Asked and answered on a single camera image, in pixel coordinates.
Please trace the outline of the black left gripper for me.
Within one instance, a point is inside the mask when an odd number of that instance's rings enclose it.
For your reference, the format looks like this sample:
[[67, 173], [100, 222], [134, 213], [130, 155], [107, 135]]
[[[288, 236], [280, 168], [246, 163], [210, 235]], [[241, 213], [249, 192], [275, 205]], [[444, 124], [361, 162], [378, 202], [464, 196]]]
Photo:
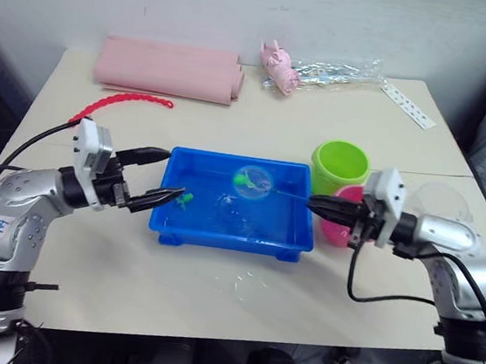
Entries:
[[166, 149], [142, 147], [119, 151], [108, 160], [104, 170], [96, 174], [92, 181], [101, 205], [119, 208], [127, 207], [131, 212], [142, 212], [172, 202], [184, 194], [184, 188], [159, 188], [146, 192], [143, 196], [129, 194], [127, 181], [123, 177], [123, 168], [136, 164], [147, 165], [169, 159], [171, 153]]

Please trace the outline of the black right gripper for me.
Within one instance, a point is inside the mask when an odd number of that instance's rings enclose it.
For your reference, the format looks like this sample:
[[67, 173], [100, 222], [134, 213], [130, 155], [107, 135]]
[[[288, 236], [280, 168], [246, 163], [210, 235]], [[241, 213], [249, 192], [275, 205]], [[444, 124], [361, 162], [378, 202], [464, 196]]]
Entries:
[[373, 196], [362, 197], [358, 203], [340, 196], [310, 196], [306, 205], [309, 210], [327, 222], [352, 226], [347, 246], [359, 248], [369, 240], [374, 240], [384, 224], [386, 205]]

